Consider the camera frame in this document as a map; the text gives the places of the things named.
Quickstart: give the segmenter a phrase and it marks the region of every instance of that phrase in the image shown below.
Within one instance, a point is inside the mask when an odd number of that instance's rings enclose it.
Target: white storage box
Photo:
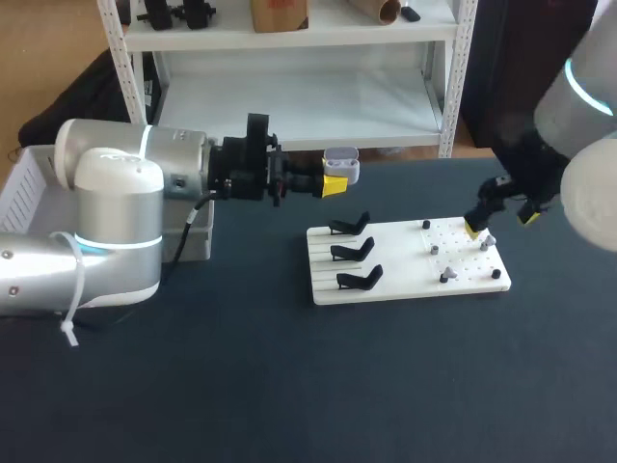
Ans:
[[[30,147],[21,154],[0,194],[0,232],[45,236],[74,232],[75,194],[63,189],[53,171],[53,146]],[[192,202],[166,200],[163,214],[163,260],[179,243]],[[210,259],[214,202],[204,208],[189,232],[181,261]]]

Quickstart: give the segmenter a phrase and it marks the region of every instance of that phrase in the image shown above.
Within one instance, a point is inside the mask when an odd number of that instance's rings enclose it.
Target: white metal shelf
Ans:
[[[380,26],[346,0],[312,0],[309,2],[308,29],[257,34],[253,29],[248,1],[240,5],[231,1],[218,2],[218,13],[208,29],[191,31],[185,23],[176,21],[173,29],[156,32],[148,23],[133,21],[125,42],[129,51],[180,51],[454,39],[457,23],[446,0],[413,0],[412,6],[421,16],[419,22],[410,23],[399,17],[389,26]]]
[[[373,69],[172,78],[159,124],[244,137],[248,113],[270,115],[285,150],[438,145],[419,70]]]

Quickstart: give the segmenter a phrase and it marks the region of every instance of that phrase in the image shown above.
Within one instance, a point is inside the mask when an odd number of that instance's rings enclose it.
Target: small cylinder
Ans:
[[[401,4],[398,0],[348,0],[349,3],[377,20],[388,25],[401,14]]]

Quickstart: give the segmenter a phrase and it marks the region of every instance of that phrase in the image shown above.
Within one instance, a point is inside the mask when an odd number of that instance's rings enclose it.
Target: cable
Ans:
[[[175,250],[174,258],[172,259],[172,262],[170,263],[169,270],[166,273],[166,275],[161,279],[161,286],[167,283],[167,281],[172,276],[172,273],[174,272],[175,267],[177,266],[177,263],[180,261],[180,258],[182,257],[182,251],[184,251],[184,246],[186,245],[186,239],[189,236],[189,230],[191,230],[191,226],[193,225],[193,222],[197,218],[197,215],[200,212],[200,209],[204,207],[210,200],[219,200],[219,199],[225,200],[227,198],[228,198],[227,192],[222,193],[222,194],[218,192],[207,192],[200,198],[199,201],[196,202],[195,206],[193,207],[193,209],[189,213],[189,216],[186,219],[186,223],[184,224],[184,230],[182,231],[182,236],[180,237],[180,242],[177,245],[177,249]]]
[[[17,161],[19,160],[19,154],[18,154],[19,150],[21,150],[21,147],[17,147],[7,152],[7,157],[9,158],[9,161],[11,161],[13,164],[16,164]]]

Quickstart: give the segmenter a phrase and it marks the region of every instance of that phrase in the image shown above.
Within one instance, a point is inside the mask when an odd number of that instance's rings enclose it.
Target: white pegboard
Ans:
[[[490,234],[488,230],[471,240],[463,217],[430,221],[429,230],[422,228],[421,220],[369,224],[359,236],[331,235],[328,227],[308,229],[308,260],[315,304],[452,296],[510,288],[510,277],[496,246],[480,251],[480,244]],[[358,249],[370,236],[375,240],[375,247],[364,262],[333,261],[332,245]],[[440,247],[436,256],[430,253],[433,245]],[[377,264],[382,265],[384,275],[373,289],[338,288],[337,273],[365,277]],[[458,278],[443,284],[440,276],[447,266],[456,270]],[[495,269],[501,271],[497,280],[492,278]]]

